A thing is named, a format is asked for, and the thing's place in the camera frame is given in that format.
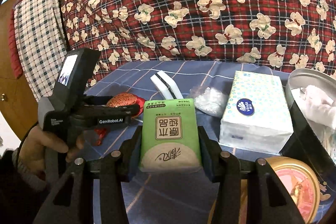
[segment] red plaid fabric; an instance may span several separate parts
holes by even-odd
[[[333,77],[335,0],[62,0],[71,48],[101,51],[91,85],[135,60],[249,62]]]

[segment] human hand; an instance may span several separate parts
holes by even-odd
[[[76,140],[76,146],[69,149],[66,143],[55,134],[44,132],[39,126],[35,126],[25,139],[19,157],[30,172],[38,175],[45,170],[44,152],[46,147],[59,153],[67,153],[66,161],[70,162],[76,157],[79,150],[84,148],[84,142],[84,136],[81,134]]]

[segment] vinda logo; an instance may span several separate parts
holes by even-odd
[[[117,122],[123,122],[124,120],[122,118],[120,119],[107,119],[107,120],[99,120],[99,123],[117,123]]]
[[[242,98],[238,100],[237,109],[241,114],[245,116],[251,116],[254,114],[254,106],[252,104],[252,101],[247,98]]]

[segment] gray knit cuff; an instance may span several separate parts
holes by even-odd
[[[12,162],[14,167],[16,167],[16,155],[17,149],[13,151],[12,155]],[[36,175],[32,174],[29,169],[22,163],[21,159],[19,158],[17,172],[20,174],[21,178],[25,183],[27,183],[33,190],[36,192],[41,192],[47,186],[47,183]]]

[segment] gold round container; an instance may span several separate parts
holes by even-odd
[[[319,181],[314,171],[305,163],[287,157],[266,159],[278,175],[293,201],[297,205],[305,223],[313,222],[320,204]],[[247,215],[247,180],[241,180],[239,224],[246,223]],[[208,224],[211,224],[216,201],[209,213]]]

